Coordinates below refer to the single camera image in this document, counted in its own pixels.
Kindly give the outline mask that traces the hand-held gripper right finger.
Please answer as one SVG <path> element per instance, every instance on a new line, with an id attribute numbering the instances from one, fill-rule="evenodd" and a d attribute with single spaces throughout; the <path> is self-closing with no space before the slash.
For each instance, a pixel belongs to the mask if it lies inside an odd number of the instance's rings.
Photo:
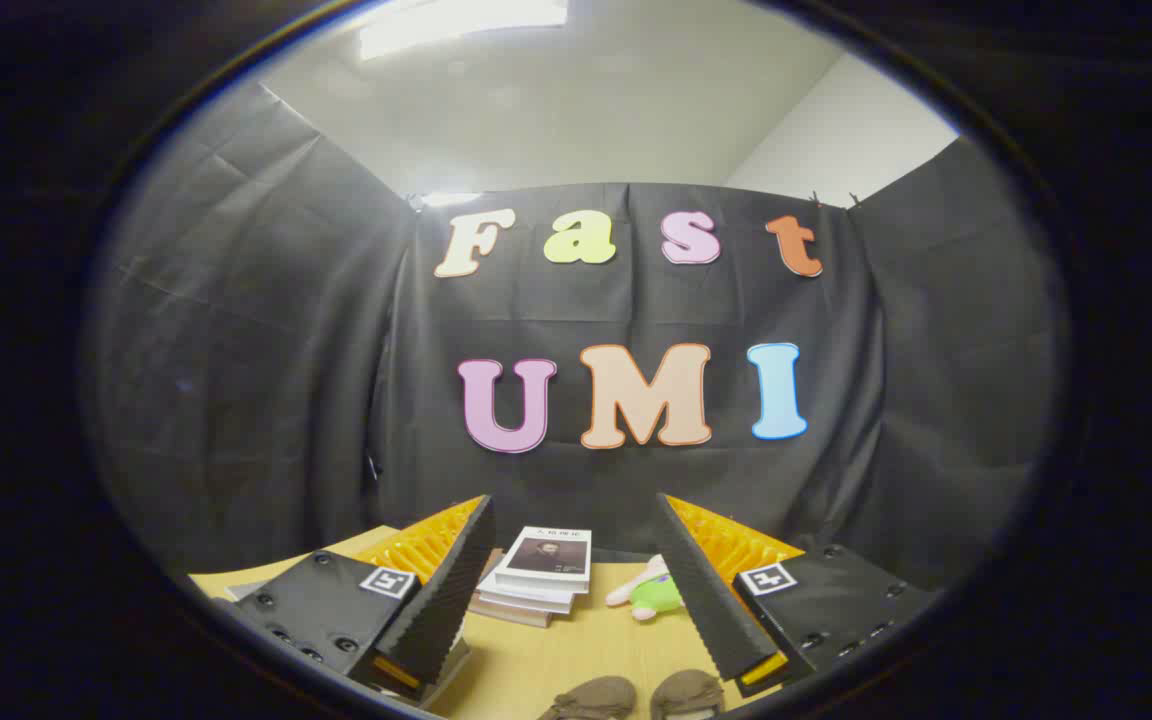
<path id="1" fill-rule="evenodd" d="M 655 505 L 660 555 L 741 696 L 850 664 L 937 600 L 841 544 L 799 550 L 681 498 Z"/>

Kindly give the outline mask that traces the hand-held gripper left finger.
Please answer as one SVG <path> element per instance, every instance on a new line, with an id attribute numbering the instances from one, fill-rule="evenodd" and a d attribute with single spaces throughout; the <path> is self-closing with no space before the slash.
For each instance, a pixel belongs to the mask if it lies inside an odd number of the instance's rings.
<path id="1" fill-rule="evenodd" d="M 473 497 L 353 555 L 308 553 L 227 611 L 329 673 L 420 702 L 444 675 L 495 535 L 492 497 Z"/>

